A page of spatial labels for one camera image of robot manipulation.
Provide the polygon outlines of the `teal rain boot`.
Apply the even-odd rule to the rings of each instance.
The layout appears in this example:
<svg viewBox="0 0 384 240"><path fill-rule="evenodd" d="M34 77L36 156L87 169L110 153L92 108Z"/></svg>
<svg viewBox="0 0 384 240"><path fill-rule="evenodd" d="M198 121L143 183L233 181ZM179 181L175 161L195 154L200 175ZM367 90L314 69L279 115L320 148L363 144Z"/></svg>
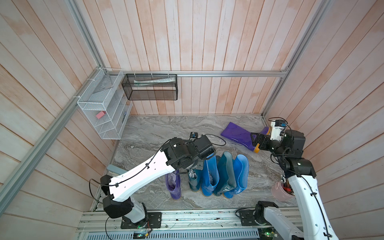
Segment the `teal rain boot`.
<svg viewBox="0 0 384 240"><path fill-rule="evenodd" d="M197 192L201 187L202 170L189 170L189 186L193 192Z"/></svg>
<svg viewBox="0 0 384 240"><path fill-rule="evenodd" d="M214 195L221 196L237 187L232 154L224 152L220 157L217 168L220 178L217 187L214 190Z"/></svg>

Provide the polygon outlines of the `blue rain boot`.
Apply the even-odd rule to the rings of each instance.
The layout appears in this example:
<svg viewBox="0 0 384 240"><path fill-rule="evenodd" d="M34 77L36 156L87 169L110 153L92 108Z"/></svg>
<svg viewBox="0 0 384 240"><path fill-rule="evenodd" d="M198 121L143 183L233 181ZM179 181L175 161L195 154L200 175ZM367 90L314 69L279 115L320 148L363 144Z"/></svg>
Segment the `blue rain boot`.
<svg viewBox="0 0 384 240"><path fill-rule="evenodd" d="M248 158L244 155L237 155L236 159L233 160L233 167L237 186L233 190L224 193L224 196L228 199L240 194L247 188L249 175Z"/></svg>
<svg viewBox="0 0 384 240"><path fill-rule="evenodd" d="M213 194L219 182L219 172L217 168L217 157L212 156L209 160L204 161L202 173L201 187L203 195L209 197Z"/></svg>

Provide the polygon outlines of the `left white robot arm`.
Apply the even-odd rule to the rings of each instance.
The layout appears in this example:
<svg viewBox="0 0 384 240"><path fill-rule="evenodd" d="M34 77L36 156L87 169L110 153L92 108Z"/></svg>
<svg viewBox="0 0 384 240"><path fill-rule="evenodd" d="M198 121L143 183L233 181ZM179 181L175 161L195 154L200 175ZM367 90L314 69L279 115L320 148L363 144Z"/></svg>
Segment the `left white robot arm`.
<svg viewBox="0 0 384 240"><path fill-rule="evenodd" d="M100 186L106 195L103 199L104 211L111 219L122 218L143 226L148 222L147 209L132 195L164 175L180 169L201 169L203 162L215 154L215 147L205 135L194 140L167 140L152 157L128 172L116 177L101 177Z"/></svg>

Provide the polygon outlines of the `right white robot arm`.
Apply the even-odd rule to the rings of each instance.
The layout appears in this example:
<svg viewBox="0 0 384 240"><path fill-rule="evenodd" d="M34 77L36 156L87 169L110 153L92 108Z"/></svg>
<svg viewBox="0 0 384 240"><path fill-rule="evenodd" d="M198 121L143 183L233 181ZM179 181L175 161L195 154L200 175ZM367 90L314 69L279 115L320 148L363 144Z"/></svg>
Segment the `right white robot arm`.
<svg viewBox="0 0 384 240"><path fill-rule="evenodd" d="M297 228L272 202L259 201L254 218L258 224L270 224L284 240L336 240L318 190L313 164L302 157L303 133L294 130L276 131L271 135L251 133L252 144L269 151L277 158L293 189L300 211L303 229Z"/></svg>

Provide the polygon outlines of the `lying purple rain boot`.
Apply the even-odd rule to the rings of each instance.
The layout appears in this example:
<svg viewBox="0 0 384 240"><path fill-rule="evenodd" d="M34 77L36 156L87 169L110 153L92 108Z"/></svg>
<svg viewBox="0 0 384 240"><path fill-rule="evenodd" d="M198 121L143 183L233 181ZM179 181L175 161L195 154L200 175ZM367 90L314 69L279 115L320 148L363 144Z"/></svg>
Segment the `lying purple rain boot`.
<svg viewBox="0 0 384 240"><path fill-rule="evenodd" d="M267 135L270 132L269 127L264 127L260 133L250 133L249 131L241 128L240 126L230 122L228 126L223 130L221 136L232 140L238 144L244 145L250 151L258 153L260 151L259 146L253 146L253 140L259 135Z"/></svg>

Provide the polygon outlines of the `standing purple rain boot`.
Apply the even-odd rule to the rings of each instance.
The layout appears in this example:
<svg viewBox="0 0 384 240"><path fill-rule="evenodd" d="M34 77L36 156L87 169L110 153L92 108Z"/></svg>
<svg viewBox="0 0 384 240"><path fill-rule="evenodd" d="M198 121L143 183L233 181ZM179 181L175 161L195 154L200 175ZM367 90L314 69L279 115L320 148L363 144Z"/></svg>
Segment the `standing purple rain boot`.
<svg viewBox="0 0 384 240"><path fill-rule="evenodd" d="M178 200L181 197L181 177L179 175L179 170L172 173L166 174L166 187L170 192L171 197L174 200Z"/></svg>

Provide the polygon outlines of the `pink pencil cup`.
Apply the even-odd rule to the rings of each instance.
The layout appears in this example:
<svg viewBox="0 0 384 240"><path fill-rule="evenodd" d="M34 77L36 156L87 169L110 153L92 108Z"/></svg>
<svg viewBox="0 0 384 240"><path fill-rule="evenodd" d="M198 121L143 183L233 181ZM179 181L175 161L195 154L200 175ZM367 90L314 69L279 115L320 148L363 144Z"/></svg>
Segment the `pink pencil cup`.
<svg viewBox="0 0 384 240"><path fill-rule="evenodd" d="M281 182L276 182L272 186L271 193L273 197L280 202L286 202L295 197L295 195L289 194L284 190Z"/></svg>

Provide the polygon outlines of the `pink eraser block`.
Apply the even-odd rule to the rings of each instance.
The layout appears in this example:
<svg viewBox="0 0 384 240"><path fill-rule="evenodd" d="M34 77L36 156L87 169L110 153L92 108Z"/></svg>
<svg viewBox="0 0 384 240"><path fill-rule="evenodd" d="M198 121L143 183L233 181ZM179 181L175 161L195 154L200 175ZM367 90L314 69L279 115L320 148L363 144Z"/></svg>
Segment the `pink eraser block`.
<svg viewBox="0 0 384 240"><path fill-rule="evenodd" d="M99 120L106 114L106 111L100 111L96 114L96 118Z"/></svg>

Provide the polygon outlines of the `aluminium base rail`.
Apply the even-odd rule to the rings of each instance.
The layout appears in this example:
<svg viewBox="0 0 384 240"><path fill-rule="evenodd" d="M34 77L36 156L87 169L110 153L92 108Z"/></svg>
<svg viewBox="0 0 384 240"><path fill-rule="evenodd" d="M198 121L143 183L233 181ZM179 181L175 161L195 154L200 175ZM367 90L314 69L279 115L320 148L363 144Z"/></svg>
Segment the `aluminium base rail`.
<svg viewBox="0 0 384 240"><path fill-rule="evenodd" d="M297 207L267 211L269 222L255 220L253 209L150 210L145 226L137 227L105 212L86 212L75 233L76 240L259 240L307 239L331 232L324 219L307 224Z"/></svg>

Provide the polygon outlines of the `grey-green wall socket box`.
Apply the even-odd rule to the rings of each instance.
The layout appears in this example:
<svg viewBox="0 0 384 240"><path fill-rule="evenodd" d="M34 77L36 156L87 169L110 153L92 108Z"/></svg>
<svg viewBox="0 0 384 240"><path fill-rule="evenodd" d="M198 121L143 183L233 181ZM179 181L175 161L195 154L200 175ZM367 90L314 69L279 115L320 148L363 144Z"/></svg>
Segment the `grey-green wall socket box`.
<svg viewBox="0 0 384 240"><path fill-rule="evenodd" d="M107 166L107 172L108 172L108 175L110 175L112 177L116 177L116 176L120 176L122 174L125 174L127 171L124 169L121 169L119 167L116 167L114 165L108 165Z"/></svg>

